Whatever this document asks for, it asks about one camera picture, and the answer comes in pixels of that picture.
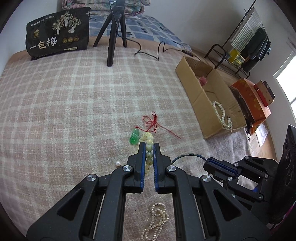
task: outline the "silver screw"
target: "silver screw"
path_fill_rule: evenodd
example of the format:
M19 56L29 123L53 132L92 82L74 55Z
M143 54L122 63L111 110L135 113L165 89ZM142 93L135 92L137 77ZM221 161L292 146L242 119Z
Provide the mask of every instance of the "silver screw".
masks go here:
M170 171L170 172L174 172L175 170L177 170L177 168L175 166L167 166L167 170Z
M89 174L86 178L88 181L92 182L96 180L96 175L95 174Z
M211 176L209 175L203 175L202 180L206 183L210 182L212 180Z
M129 172L131 170L131 166L129 165L125 165L122 167L122 169L125 171L125 172Z

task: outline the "blue patterned mattress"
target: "blue patterned mattress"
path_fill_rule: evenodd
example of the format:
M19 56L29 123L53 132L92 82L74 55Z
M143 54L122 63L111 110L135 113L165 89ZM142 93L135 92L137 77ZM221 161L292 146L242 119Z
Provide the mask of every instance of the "blue patterned mattress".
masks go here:
M89 36L96 37L106 20L106 16L91 15L89 19ZM103 36L109 36L111 23ZM183 43L174 33L166 28L162 23L155 18L139 15L134 17L126 17L126 36L128 38L146 39L155 42L164 41L166 44L177 48L184 48L191 51L188 44Z

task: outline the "black package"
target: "black package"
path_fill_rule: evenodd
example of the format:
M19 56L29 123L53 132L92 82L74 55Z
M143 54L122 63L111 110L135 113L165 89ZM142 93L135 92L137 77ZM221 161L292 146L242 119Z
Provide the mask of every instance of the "black package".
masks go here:
M26 48L39 58L68 50L83 50L89 42L90 7L60 11L27 24Z

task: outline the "red string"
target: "red string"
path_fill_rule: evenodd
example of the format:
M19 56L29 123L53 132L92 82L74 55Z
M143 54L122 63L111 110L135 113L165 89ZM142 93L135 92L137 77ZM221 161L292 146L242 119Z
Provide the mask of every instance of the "red string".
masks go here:
M135 128L138 128L140 129L141 131L145 131L145 132L154 132L156 133L156 128L157 128L157 125L159 125L159 127L167 130L169 133L173 134L175 137L178 137L179 139L181 139L181 137L177 136L175 133L173 133L172 131L170 131L169 129L166 129L165 127L163 127L162 125L160 125L158 122L157 122L157 115L154 111L152 111L152 116L153 116L153 120L151 120L151 118L149 116L146 116L144 115L142 117L143 121L145 122L146 124L146 127L148 127L147 130L143 130L141 129L140 127L136 126Z

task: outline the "triangular cutout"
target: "triangular cutout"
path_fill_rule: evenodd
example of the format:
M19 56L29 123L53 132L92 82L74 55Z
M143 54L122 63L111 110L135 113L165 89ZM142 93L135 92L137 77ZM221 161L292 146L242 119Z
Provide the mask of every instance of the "triangular cutout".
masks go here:
M214 195L225 221L231 221L241 215L241 212L218 190L214 190Z
M80 188L72 197L69 199L63 206L61 206L58 211L57 215L66 218L68 220L73 220L79 204L82 200L84 195L83 188Z

